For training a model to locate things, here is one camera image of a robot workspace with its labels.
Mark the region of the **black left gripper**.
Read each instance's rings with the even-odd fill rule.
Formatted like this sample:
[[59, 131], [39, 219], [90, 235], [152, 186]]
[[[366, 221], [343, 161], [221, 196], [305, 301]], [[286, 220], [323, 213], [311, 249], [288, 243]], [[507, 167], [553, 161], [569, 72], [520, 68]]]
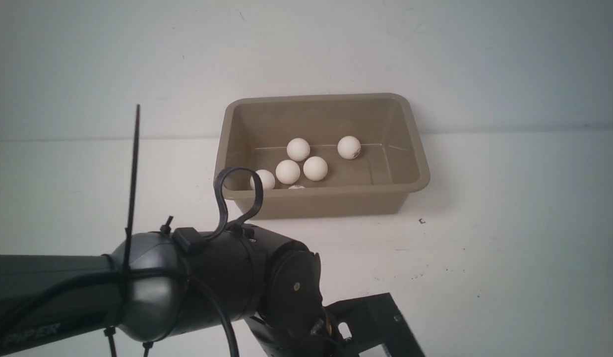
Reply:
[[327, 315], [269, 315], [245, 319], [268, 357], [339, 357], [344, 342]]

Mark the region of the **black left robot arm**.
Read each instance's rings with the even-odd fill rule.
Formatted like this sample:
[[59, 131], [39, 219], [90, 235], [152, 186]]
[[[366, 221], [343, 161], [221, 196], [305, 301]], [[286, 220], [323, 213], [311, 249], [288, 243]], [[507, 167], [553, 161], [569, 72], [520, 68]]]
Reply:
[[0, 255], [0, 357], [103, 330], [116, 356], [114, 334], [142, 343], [223, 327], [230, 355], [240, 355], [233, 321], [245, 319], [270, 357], [341, 354], [335, 318], [322, 305], [320, 258], [302, 242], [250, 225], [261, 210], [259, 174], [251, 208], [234, 221], [219, 172], [213, 190], [217, 227], [171, 228], [134, 234], [140, 110], [135, 110], [125, 240], [100, 256]]

